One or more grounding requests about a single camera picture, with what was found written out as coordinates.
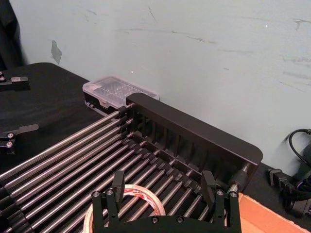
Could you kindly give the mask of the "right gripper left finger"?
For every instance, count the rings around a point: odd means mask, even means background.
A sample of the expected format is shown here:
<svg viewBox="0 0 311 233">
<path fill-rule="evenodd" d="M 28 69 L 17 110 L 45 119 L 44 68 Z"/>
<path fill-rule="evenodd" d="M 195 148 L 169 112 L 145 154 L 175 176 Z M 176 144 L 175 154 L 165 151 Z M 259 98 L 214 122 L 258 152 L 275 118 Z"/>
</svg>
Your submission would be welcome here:
<svg viewBox="0 0 311 233">
<path fill-rule="evenodd" d="M 93 207 L 93 226 L 104 226 L 103 210 L 108 211 L 109 223 L 119 224 L 118 213 L 125 189 L 124 171 L 117 171 L 114 175 L 112 187 L 105 192 L 99 190 L 91 194 Z"/>
</svg>

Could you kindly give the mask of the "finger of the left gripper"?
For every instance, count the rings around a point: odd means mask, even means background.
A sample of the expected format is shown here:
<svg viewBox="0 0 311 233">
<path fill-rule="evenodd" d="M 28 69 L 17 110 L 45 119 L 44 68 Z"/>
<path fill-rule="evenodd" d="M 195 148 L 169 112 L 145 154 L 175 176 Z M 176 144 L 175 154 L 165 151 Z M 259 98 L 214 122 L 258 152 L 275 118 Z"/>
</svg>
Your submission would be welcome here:
<svg viewBox="0 0 311 233">
<path fill-rule="evenodd" d="M 0 91 L 25 91 L 30 90 L 27 76 L 9 77 L 3 71 L 0 72 Z"/>
<path fill-rule="evenodd" d="M 39 129 L 38 124 L 21 126 L 18 129 L 0 133 L 0 152 L 15 153 L 15 139 L 19 134 L 36 131 Z"/>
</svg>

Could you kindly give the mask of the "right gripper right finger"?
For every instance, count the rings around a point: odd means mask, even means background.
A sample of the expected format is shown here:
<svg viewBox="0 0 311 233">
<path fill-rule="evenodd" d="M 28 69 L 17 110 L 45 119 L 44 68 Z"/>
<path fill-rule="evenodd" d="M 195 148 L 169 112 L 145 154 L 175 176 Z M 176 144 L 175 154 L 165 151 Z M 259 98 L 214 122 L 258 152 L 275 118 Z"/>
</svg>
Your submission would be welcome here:
<svg viewBox="0 0 311 233">
<path fill-rule="evenodd" d="M 201 193 L 208 206 L 207 213 L 211 222 L 202 221 L 205 228 L 239 228 L 239 195 L 216 188 L 215 179 L 210 171 L 204 170 L 201 177 Z"/>
</svg>

